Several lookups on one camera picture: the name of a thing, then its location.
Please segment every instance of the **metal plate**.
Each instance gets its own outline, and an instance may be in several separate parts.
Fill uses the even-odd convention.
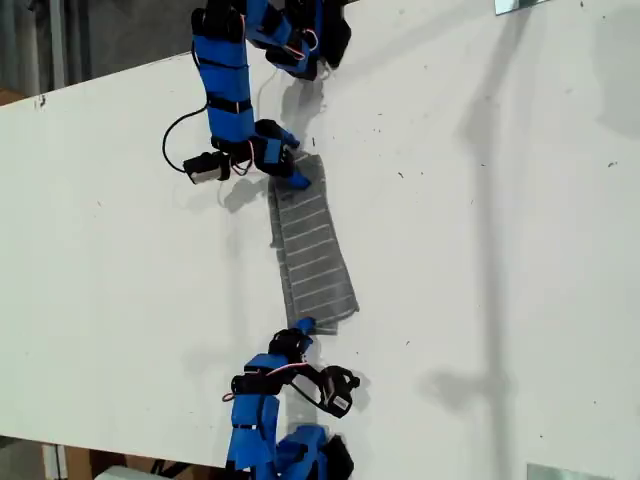
[[[559,468],[530,463],[527,465],[527,480],[613,480],[586,473],[570,472]]]
[[[546,1],[547,0],[495,0],[496,15],[502,15],[503,13],[509,13],[521,8],[533,7],[538,3]]]

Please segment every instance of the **white tabletop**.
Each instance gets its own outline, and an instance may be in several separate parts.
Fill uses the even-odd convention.
[[[367,385],[319,422],[356,479],[637,480],[637,2],[347,15],[322,91],[250,52],[259,117],[324,159],[361,305],[316,355]],[[285,315],[264,177],[160,155],[203,103],[186,55],[0,109],[0,434],[224,464],[220,396]],[[208,138],[201,115],[169,153]]]

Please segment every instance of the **gray striped fabric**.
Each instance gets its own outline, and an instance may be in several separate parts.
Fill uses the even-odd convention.
[[[280,264],[287,323],[316,319],[316,332],[335,334],[337,322],[359,310],[327,203],[322,159],[302,154],[296,166],[311,180],[305,191],[269,181],[273,246]]]

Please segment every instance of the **black cable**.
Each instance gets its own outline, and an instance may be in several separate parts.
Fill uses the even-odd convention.
[[[295,383],[291,382],[290,385],[293,387],[293,389],[298,392],[300,395],[302,395],[304,397],[304,399],[309,402],[311,405],[315,406],[316,408],[319,408],[320,410],[322,410],[325,413],[331,413],[329,412],[326,408],[324,408],[323,405],[319,404],[318,402],[316,402],[313,398],[311,398],[309,395],[307,395],[299,386],[297,386]]]
[[[56,451],[56,468],[58,469],[58,479],[62,480],[62,470],[60,469],[60,454],[58,453],[58,445],[54,445]]]
[[[191,466],[190,463],[176,462],[166,470],[158,473],[161,477],[175,478]]]
[[[155,462],[153,462],[150,473],[154,473],[154,474],[160,473],[163,468],[164,468],[164,460],[158,459]]]
[[[196,68],[200,69],[200,63],[198,62],[198,58],[196,57],[196,51],[195,51],[195,46],[194,46],[193,42],[191,42],[191,58],[193,59],[193,63],[196,65]],[[207,103],[204,104],[204,107],[199,108],[198,110],[195,110],[195,111],[193,111],[191,113],[187,113],[186,115],[181,116],[175,122],[173,122],[171,124],[171,126],[169,128],[167,128],[167,131],[164,133],[164,137],[162,138],[162,155],[164,156],[164,159],[167,161],[169,166],[171,168],[173,168],[176,172],[186,173],[183,169],[178,168],[173,163],[171,163],[171,160],[169,160],[169,157],[167,157],[167,138],[169,137],[169,133],[181,121],[183,121],[183,120],[185,120],[185,119],[187,119],[189,117],[193,117],[194,115],[198,115],[199,113],[204,112],[206,109],[207,109]]]

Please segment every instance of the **cable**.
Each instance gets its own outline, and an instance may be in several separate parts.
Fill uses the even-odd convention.
[[[178,125],[181,121],[189,118],[189,117],[193,117],[194,115],[198,115],[199,113],[204,112],[207,109],[207,104],[204,104],[204,107],[199,108],[198,110],[194,110],[191,113],[187,113],[186,115],[181,116],[180,118],[178,118],[175,122],[173,122],[171,124],[171,126],[169,128],[167,128],[167,131],[164,133],[164,137],[162,138],[162,155],[164,156],[164,159],[167,161],[167,163],[169,164],[169,166],[171,168],[173,168],[176,172],[180,172],[180,173],[186,173],[183,169],[176,167],[173,163],[171,163],[171,160],[169,160],[169,157],[167,157],[167,137],[169,136],[169,133],[171,132],[171,130],[173,130],[173,128]]]
[[[289,45],[285,45],[284,48],[289,50],[289,52],[291,52],[293,54],[292,57],[295,58],[296,60],[298,60],[299,62],[301,62],[302,60],[304,60],[306,58],[304,53],[302,53],[299,50],[296,50],[295,48],[290,47]]]
[[[282,367],[276,368],[275,370],[271,370],[269,373],[267,373],[267,377],[269,375],[273,375],[274,373],[277,372],[281,372],[282,370],[287,370],[289,368],[294,368],[294,367],[306,367],[307,365],[309,365],[307,362],[302,362],[302,363],[289,363],[287,365],[283,365]]]
[[[158,459],[155,462],[153,462],[150,473],[159,474],[163,468],[164,468],[164,460]]]
[[[190,463],[176,462],[158,475],[165,478],[175,478],[191,466]]]
[[[236,172],[236,174],[238,174],[239,177],[244,177],[249,172],[249,169],[254,162],[255,153],[253,151],[253,143],[251,142],[251,140],[247,140],[247,142],[249,142],[249,149],[251,150],[251,158],[249,159],[249,164],[246,167],[240,167],[237,163],[233,163],[233,157],[231,157],[230,161],[231,168],[234,172]]]
[[[309,48],[310,52],[313,52],[316,48],[318,48],[318,45],[320,44],[320,42],[318,41],[318,36],[316,35],[316,32],[314,30],[312,30],[311,28],[305,28],[304,30],[302,30],[303,33],[310,33],[311,35],[313,35],[313,38],[315,39],[316,43],[313,46],[313,48]]]
[[[200,62],[198,62],[198,58],[196,56],[196,51],[195,51],[195,45],[194,42],[191,42],[191,58],[193,59],[193,63],[196,65],[196,68],[199,70],[200,69]],[[204,107],[199,108],[198,110],[195,110],[191,113],[187,113],[186,115],[181,116],[180,118],[178,118],[175,122],[173,122],[169,128],[167,128],[167,131],[164,132],[164,137],[162,137],[162,155],[164,156],[164,159],[166,160],[166,162],[169,164],[169,166],[171,168],[173,168],[176,172],[180,172],[180,173],[186,173],[183,169],[176,167],[173,163],[171,163],[171,160],[169,160],[169,157],[167,156],[167,138],[169,137],[169,133],[171,133],[171,130],[173,130],[173,128],[178,125],[181,121],[189,118],[189,117],[193,117],[194,115],[198,115],[199,113],[204,112],[207,109],[207,103],[204,104]]]
[[[309,402],[311,405],[315,406],[316,408],[319,408],[320,410],[322,410],[325,413],[331,413],[329,412],[326,408],[324,408],[323,405],[321,405],[320,403],[316,402],[313,398],[311,398],[309,395],[307,395],[299,386],[297,386],[295,383],[291,382],[290,385],[293,387],[293,389],[298,392],[300,395],[302,395],[302,397]]]

